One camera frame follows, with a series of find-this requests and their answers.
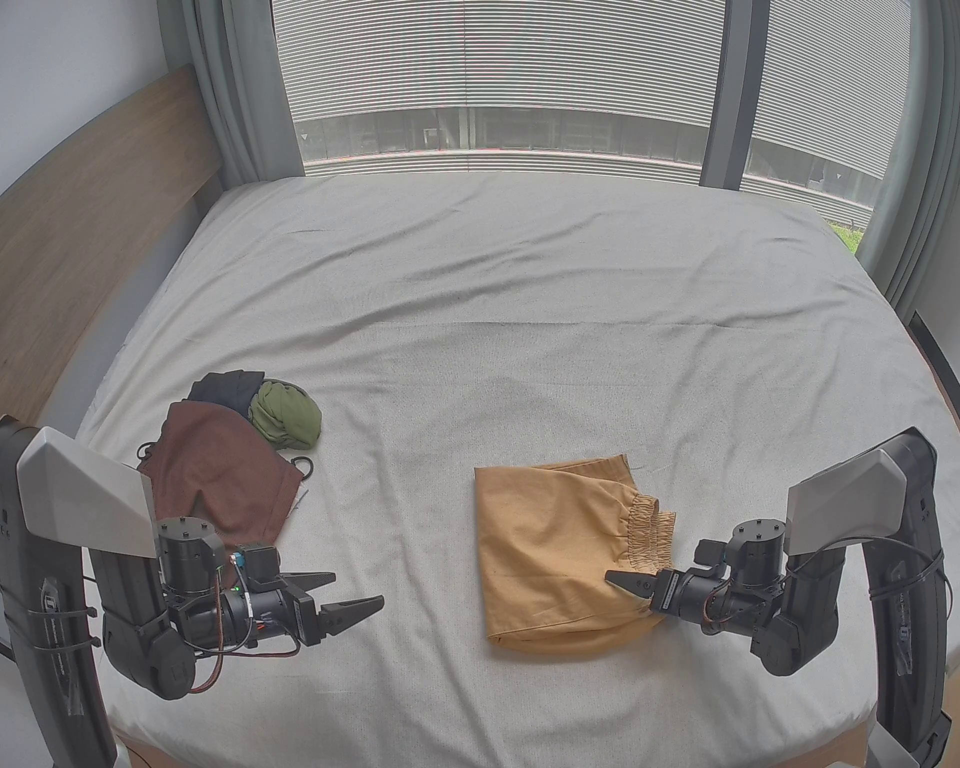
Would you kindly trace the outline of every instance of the bed frame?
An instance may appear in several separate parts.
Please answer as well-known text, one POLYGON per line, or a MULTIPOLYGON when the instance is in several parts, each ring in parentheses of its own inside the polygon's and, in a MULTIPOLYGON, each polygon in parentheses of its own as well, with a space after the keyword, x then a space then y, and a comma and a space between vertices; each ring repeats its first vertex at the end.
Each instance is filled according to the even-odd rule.
POLYGON ((36 422, 98 310, 221 164, 186 66, 91 120, 0 196, 0 414, 36 422))

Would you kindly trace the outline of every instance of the rolled green garment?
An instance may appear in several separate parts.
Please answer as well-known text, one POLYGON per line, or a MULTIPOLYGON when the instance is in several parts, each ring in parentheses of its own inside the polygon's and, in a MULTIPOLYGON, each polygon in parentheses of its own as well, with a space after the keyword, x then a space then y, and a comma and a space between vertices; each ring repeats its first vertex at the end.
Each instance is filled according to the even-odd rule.
POLYGON ((250 404, 250 421, 277 450, 312 448, 320 437, 320 408, 306 392, 267 379, 250 404))

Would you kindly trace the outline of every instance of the mattress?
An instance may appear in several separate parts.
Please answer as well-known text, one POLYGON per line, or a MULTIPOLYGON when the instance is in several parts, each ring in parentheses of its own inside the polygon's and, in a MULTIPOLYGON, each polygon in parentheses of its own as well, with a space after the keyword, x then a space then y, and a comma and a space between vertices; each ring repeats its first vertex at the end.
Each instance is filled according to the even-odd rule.
POLYGON ((960 583, 960 433, 811 208, 553 174, 248 185, 204 219, 79 437, 132 464, 192 381, 235 368, 295 382, 324 412, 277 543, 284 568, 336 571, 318 602, 383 593, 386 607, 293 659, 228 659, 209 692, 177 702, 100 658, 115 726, 187 763, 767 765, 868 717, 858 547, 836 640, 789 678, 744 637, 671 620, 598 657, 493 648, 475 467, 623 452, 677 513, 687 567, 699 539, 783 516, 789 486, 916 425, 939 451, 960 583))

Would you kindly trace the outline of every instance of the curtain fold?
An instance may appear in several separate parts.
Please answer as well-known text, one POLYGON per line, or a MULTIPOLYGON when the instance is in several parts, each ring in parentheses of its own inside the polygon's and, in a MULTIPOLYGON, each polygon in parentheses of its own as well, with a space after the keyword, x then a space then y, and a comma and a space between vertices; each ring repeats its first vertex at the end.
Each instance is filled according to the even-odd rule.
POLYGON ((303 176, 267 0, 156 0, 171 70, 191 63, 226 189, 303 176))
POLYGON ((910 6, 910 74, 897 138, 857 258, 905 323, 960 178, 960 13, 910 6))

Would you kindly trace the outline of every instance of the yellow shorts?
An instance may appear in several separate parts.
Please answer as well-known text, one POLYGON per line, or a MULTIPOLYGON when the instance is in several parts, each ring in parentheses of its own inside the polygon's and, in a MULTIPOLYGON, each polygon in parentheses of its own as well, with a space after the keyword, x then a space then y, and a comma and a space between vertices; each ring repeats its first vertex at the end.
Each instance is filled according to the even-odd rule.
POLYGON ((608 569, 673 567, 675 516, 634 485, 625 456, 476 470, 477 549, 494 645, 606 651, 662 619, 607 584, 608 569))

